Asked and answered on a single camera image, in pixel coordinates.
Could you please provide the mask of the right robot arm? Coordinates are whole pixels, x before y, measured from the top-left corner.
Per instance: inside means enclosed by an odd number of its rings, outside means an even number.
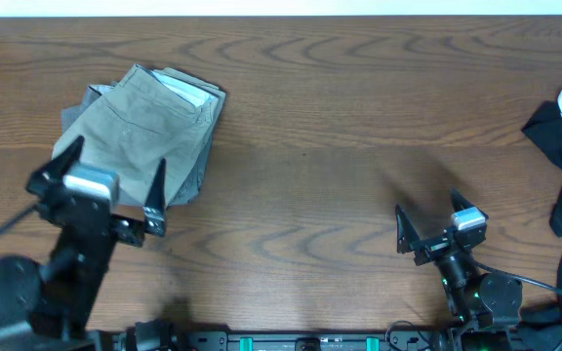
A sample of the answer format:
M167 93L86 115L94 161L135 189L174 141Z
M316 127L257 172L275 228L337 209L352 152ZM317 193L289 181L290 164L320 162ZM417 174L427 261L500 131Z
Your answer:
M488 216L453 189L451 225L421 239L401 206L395 207L397 251L412 253L417 266L440 272L448 306L460 322L435 331L430 350L512 350L510 329L519 323L522 284L498 273L482 273L472 249L486 239Z

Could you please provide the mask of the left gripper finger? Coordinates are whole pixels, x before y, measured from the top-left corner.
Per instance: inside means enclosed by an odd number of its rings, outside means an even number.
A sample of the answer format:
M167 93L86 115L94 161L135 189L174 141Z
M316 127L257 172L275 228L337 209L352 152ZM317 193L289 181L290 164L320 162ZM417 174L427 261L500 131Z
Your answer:
M50 189L62 185L63 177L81 157L84 140L82 136L78 136L60 155L36 169L30 175L25 190L43 198Z
M165 178L166 160L162 158L143 206L145 232L158 237L166 233Z

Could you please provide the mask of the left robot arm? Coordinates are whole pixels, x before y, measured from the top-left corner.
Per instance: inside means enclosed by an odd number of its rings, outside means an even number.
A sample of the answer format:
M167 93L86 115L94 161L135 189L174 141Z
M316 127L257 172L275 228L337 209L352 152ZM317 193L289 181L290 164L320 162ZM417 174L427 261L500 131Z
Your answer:
M171 323L137 323L122 332L86 326L118 244L141 247L146 235L166 233L166 163L159 162L142 220L114 211L116 173L81 163L77 137L36 169L26 190L36 203L0 226L0 235L31 213L60 229L47 263L0 257L0 350L176 350Z

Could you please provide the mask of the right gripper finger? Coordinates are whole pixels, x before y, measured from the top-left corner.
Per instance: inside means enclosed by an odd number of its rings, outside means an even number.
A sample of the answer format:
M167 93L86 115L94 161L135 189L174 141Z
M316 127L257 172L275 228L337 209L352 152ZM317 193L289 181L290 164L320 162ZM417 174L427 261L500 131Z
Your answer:
M397 252L406 254L416 251L420 243L419 234L400 205L395 206L395 216L397 222Z
M474 205L465 199L456 188L451 189L450 199L455 213L474 208Z

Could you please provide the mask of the light khaki green pants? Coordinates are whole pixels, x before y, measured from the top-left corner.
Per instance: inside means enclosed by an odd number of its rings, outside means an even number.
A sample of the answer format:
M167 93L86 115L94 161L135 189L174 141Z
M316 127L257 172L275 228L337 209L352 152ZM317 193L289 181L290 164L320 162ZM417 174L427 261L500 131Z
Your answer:
M53 153L82 136L81 162L117 173L125 206L145 202L164 158L168 206L213 135L225 99L221 88L174 68L136 64L62 132Z

